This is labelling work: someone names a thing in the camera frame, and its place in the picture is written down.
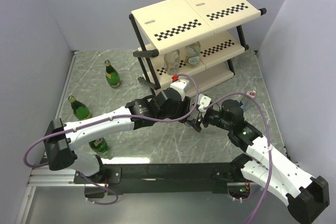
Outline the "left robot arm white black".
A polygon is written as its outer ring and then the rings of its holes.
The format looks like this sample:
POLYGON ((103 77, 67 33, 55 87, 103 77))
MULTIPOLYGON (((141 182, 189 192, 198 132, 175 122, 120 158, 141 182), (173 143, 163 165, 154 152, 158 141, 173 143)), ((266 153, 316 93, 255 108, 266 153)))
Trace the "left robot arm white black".
POLYGON ((52 171, 72 168, 91 182, 104 179, 99 157, 81 152, 81 147, 112 133, 153 126, 156 122, 183 122, 189 115, 187 88, 170 86, 156 96, 135 99, 110 113, 90 119, 63 123, 54 119, 46 131, 44 147, 52 171))

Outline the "clear Chang soda water bottle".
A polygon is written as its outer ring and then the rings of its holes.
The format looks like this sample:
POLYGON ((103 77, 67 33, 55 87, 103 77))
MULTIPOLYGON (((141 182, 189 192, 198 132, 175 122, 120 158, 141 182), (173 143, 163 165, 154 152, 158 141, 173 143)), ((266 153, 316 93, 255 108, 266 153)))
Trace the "clear Chang soda water bottle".
POLYGON ((167 74, 173 76, 179 68, 180 51, 175 50, 164 55, 164 70, 167 74))

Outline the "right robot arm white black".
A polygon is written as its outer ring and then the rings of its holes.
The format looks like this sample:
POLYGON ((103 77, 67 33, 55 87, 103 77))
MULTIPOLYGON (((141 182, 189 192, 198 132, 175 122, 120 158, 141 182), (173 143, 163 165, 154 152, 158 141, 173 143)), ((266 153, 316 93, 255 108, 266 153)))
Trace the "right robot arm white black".
POLYGON ((236 100, 222 102, 221 110, 210 108, 211 99, 199 95, 198 117, 191 121, 201 131, 209 125, 228 131, 228 138, 243 154, 232 161, 235 181, 250 180, 280 199, 299 223, 313 223, 329 206, 329 184, 313 177, 280 153, 268 139, 248 123, 236 100))

